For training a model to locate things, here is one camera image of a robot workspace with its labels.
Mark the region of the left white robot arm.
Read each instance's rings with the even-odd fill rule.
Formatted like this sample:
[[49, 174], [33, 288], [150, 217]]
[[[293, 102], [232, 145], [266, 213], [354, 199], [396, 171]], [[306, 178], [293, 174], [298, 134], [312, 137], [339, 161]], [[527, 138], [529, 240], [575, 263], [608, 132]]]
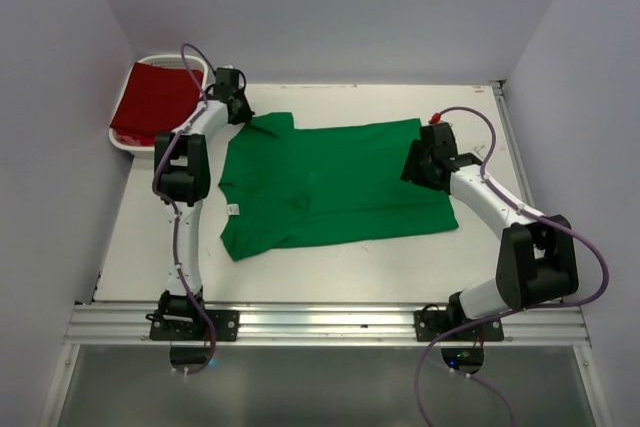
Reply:
[[152, 191], [167, 206], [171, 229], [171, 264], [156, 314], [160, 320], [197, 322], [204, 316], [199, 225], [211, 188], [208, 141], [223, 127], [252, 119], [246, 84], [241, 70], [219, 67], [194, 112], [156, 136]]

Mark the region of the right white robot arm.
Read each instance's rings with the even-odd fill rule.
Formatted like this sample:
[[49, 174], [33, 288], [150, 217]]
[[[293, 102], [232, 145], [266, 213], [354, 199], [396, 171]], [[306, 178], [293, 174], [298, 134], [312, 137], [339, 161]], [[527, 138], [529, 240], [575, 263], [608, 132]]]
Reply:
[[506, 312], [529, 308], [571, 295], [579, 286], [572, 237], [562, 230], [570, 223], [530, 210], [502, 185], [484, 176], [482, 161], [458, 152], [451, 126], [420, 128], [408, 152], [401, 179], [444, 192], [469, 207], [500, 241], [494, 277], [456, 292], [446, 306], [450, 327]]

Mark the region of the green t shirt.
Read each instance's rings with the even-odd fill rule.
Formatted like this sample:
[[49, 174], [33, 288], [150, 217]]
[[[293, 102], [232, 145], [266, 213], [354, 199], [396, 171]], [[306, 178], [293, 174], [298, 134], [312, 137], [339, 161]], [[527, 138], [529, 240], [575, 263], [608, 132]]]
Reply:
[[219, 181], [229, 256], [457, 229], [447, 194], [401, 178], [420, 126], [298, 129], [287, 112], [254, 118], [230, 140]]

